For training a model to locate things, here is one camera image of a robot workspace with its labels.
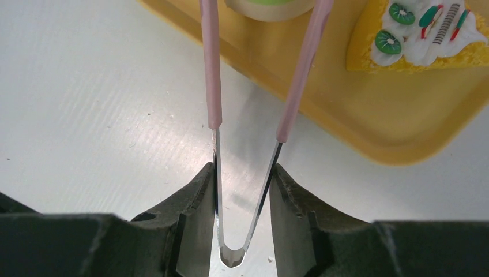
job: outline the pink handle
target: pink handle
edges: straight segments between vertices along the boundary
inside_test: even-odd
[[[333,7],[334,0],[316,0],[306,35],[300,49],[299,60],[292,77],[289,94],[285,103],[285,110],[280,119],[277,129],[277,140],[285,143],[288,139],[292,126],[294,125],[300,99],[306,86],[307,76],[313,64],[314,55],[321,41],[321,36],[328,20],[329,12]]]
[[[223,123],[217,0],[200,0],[200,15],[202,18],[202,41],[204,42],[207,117],[209,128],[215,130]]]

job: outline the yellow tray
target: yellow tray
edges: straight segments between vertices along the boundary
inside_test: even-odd
[[[201,43],[198,0],[139,0]],[[309,74],[300,111],[383,164],[419,162],[441,150],[489,101],[489,68],[368,74],[345,69],[349,37],[367,0],[338,0]],[[468,1],[489,19],[489,1]],[[285,99],[310,13],[255,21],[219,0],[221,58]]]

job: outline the candy decoration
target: candy decoration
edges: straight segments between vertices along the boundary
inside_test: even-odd
[[[460,19],[457,22],[457,26],[455,27],[455,30],[453,31],[453,34],[450,38],[450,41],[454,40],[457,37],[458,32],[460,32],[460,28],[462,28],[462,25],[464,25],[464,22],[467,19],[467,15],[469,15],[470,12],[471,12],[471,10],[465,10],[462,13],[462,15],[460,16]]]
[[[443,20],[443,24],[440,27],[440,30],[437,33],[437,36],[435,37],[435,40],[433,41],[434,44],[442,44],[443,39],[446,36],[446,33],[448,32],[448,29],[450,28],[450,25],[452,24],[455,15],[457,15],[458,10],[460,9],[460,4],[452,4],[450,6],[450,9],[448,10],[448,13],[445,16],[445,19]]]
[[[425,39],[431,31],[433,25],[440,18],[443,13],[443,5],[432,6],[429,8],[419,20],[419,27],[421,29],[421,38]]]
[[[386,30],[381,30],[375,36],[375,46],[385,54],[396,55],[402,51],[402,46],[399,40]]]
[[[416,21],[416,17],[412,12],[397,3],[390,6],[389,14],[393,20],[402,25],[411,25]]]

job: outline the kiwi slice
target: kiwi slice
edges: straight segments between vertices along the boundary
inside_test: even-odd
[[[393,20],[402,25],[411,25],[416,21],[414,14],[398,3],[394,3],[389,7],[389,14]]]
[[[403,50],[399,40],[386,30],[381,30],[375,36],[375,46],[385,54],[396,55]]]

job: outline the tongs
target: tongs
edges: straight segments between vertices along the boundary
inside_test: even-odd
[[[295,68],[294,76],[288,91],[285,109],[282,113],[279,127],[277,128],[277,142],[273,150],[272,159],[266,171],[266,177],[260,192],[259,200],[255,209],[253,219],[244,244],[237,250],[230,249],[224,242],[223,226],[223,197],[221,177],[221,154],[219,140],[219,126],[223,122],[221,105],[221,77],[219,66],[219,18],[217,12],[217,0],[200,0],[202,40],[204,43],[205,63],[205,89],[207,99],[207,113],[209,128],[212,130],[213,157],[215,164],[215,215],[217,223],[217,239],[221,261],[228,267],[239,266],[250,246],[253,233],[258,223],[258,218],[263,209],[266,194],[272,179],[272,168],[279,158],[282,145],[287,142],[291,132],[300,99],[304,92],[307,76],[313,64],[313,59],[321,36],[328,20],[329,13],[333,7],[333,0],[316,0],[311,19],[307,26],[299,59]]]

